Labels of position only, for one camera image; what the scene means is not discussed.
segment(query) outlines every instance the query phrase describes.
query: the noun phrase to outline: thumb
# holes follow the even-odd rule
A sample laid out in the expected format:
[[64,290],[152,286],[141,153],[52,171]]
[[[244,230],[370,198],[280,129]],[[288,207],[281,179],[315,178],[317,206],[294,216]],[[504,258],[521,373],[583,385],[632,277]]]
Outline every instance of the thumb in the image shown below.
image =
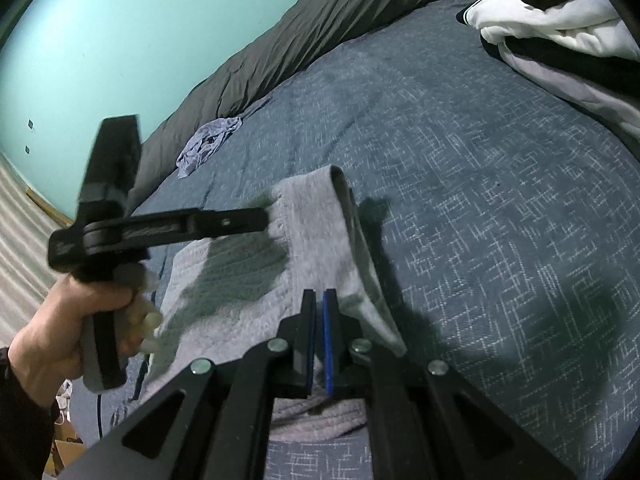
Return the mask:
[[96,312],[108,312],[127,306],[133,300],[132,288],[114,282],[94,282],[83,284],[86,288],[86,301],[79,307],[82,316],[90,316]]

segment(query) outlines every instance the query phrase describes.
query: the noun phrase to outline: human hand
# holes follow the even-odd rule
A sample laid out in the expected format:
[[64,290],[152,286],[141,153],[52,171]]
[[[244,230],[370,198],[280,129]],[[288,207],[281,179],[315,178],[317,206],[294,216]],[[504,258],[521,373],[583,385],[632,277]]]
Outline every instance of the human hand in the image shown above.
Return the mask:
[[130,330],[118,351],[132,356],[160,323],[161,316],[153,304],[128,286],[81,283],[69,274],[60,277],[9,347],[14,374],[36,404],[48,408],[64,379],[76,379],[82,374],[82,320],[96,312],[125,306]]

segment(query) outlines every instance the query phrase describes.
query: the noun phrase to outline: blue bedspread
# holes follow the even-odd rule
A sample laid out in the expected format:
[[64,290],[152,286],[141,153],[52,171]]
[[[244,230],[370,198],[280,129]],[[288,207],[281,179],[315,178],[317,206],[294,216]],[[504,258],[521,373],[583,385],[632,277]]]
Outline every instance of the blue bedspread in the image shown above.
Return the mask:
[[[447,360],[579,478],[600,479],[640,417],[640,164],[489,57],[455,20],[471,1],[339,46],[138,213],[230,208],[337,164],[410,356]],[[157,301],[180,247],[153,250]],[[370,478],[369,463],[361,430],[271,445],[266,478]]]

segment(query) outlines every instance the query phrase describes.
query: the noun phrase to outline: teal wall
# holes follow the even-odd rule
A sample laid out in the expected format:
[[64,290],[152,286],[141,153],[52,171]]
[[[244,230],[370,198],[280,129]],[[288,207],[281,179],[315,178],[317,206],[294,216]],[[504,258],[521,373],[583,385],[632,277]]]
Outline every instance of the teal wall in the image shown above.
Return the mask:
[[34,0],[0,52],[0,150],[73,217],[102,118],[139,114],[148,137],[295,1]]

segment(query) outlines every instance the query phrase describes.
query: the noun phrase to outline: metal bolt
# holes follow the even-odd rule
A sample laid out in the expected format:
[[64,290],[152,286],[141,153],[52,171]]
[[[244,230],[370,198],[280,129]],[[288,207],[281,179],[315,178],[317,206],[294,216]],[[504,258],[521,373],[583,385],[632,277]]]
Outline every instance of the metal bolt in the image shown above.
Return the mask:
[[427,365],[427,370],[431,375],[443,376],[449,371],[449,365],[440,359],[434,359]]
[[274,337],[273,339],[269,339],[267,348],[272,352],[284,352],[289,348],[289,343],[287,343],[286,339]]
[[208,359],[196,359],[191,363],[191,371],[196,375],[206,374],[211,370],[211,361]]
[[366,354],[372,347],[373,345],[368,339],[358,338],[351,341],[351,348],[358,354]]

